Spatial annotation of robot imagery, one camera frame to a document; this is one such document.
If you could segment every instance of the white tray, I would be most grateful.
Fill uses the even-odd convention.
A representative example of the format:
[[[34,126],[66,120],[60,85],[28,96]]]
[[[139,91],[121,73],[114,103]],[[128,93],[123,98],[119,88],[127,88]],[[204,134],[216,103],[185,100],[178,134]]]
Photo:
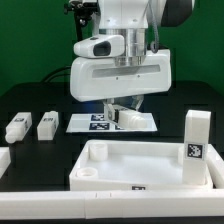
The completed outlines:
[[[106,160],[91,159],[90,147],[97,144],[107,146]],[[91,140],[86,143],[70,174],[70,189],[93,191],[213,188],[208,169],[204,185],[184,184],[182,160],[183,144]]]

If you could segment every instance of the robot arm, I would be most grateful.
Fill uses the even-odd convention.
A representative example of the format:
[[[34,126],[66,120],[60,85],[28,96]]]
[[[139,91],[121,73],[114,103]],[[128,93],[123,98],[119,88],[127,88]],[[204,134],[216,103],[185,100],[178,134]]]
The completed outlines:
[[[105,117],[120,125],[119,112],[126,108],[114,105],[114,98],[134,96],[133,108],[138,110],[143,94],[167,91],[171,85],[170,52],[147,49],[148,27],[180,25],[191,15],[194,0],[70,4],[80,25],[94,20],[93,37],[74,46],[79,58],[72,65],[71,94],[79,101],[103,100]]]

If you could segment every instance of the white plastic piece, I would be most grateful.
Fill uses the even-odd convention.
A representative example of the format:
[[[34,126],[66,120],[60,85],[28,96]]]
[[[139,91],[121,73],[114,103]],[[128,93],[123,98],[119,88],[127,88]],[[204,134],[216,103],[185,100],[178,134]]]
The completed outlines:
[[[91,160],[90,145],[99,140],[88,141],[80,154],[70,176],[70,190],[167,190],[211,189],[213,183],[206,171],[204,185],[182,183],[183,167],[178,163],[179,148],[183,144],[101,141],[107,144],[108,159]],[[78,178],[79,169],[92,167],[98,170],[99,179]]]
[[[183,182],[203,185],[211,112],[189,110],[185,124]]]
[[[110,45],[110,53],[100,56],[94,53],[94,48],[98,44],[107,43]],[[94,37],[80,41],[74,45],[76,55],[84,58],[105,58],[117,57],[124,53],[124,37],[121,35],[96,35]]]
[[[138,111],[124,110],[119,111],[118,126],[126,130],[141,130],[147,128],[147,121]]]
[[[11,163],[9,148],[0,148],[0,178]]]
[[[223,207],[220,189],[0,193],[0,220],[224,216]]]
[[[51,141],[59,125],[58,112],[51,111],[44,114],[37,127],[38,140]]]
[[[97,169],[92,168],[92,167],[81,168],[77,171],[76,175],[78,178],[88,179],[88,180],[99,178]]]
[[[6,141],[10,144],[22,141],[31,125],[31,113],[18,113],[6,127]]]
[[[70,90],[79,101],[163,92],[170,86],[169,50],[148,51],[141,66],[116,67],[112,58],[77,58],[71,69]]]
[[[102,162],[108,159],[108,147],[104,142],[95,142],[89,145],[90,159]]]
[[[98,0],[100,29],[148,28],[146,8],[148,0]]]

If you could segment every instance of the white container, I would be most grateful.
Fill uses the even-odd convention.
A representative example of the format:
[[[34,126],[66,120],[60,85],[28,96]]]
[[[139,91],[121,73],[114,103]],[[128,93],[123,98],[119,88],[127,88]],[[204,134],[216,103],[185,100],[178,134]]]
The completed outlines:
[[[183,167],[183,145],[179,143],[88,141],[69,176],[70,190],[212,189],[213,182],[207,165],[206,181],[203,185],[183,182],[182,174],[186,169]],[[79,175],[79,170],[89,167],[97,171],[97,178],[82,178]]]
[[[53,140],[58,125],[59,125],[58,112],[51,111],[45,113],[37,127],[38,140],[39,141]]]
[[[22,141],[31,125],[31,113],[18,113],[6,127],[6,141],[10,144]]]

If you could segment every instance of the white foam block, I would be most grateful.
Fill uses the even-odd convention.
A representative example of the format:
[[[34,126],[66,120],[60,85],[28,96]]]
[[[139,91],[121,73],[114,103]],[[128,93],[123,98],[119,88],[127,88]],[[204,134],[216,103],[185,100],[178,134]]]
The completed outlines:
[[[205,184],[211,112],[189,110],[186,116],[183,183]]]
[[[45,113],[37,127],[38,140],[53,140],[58,124],[58,112]]]

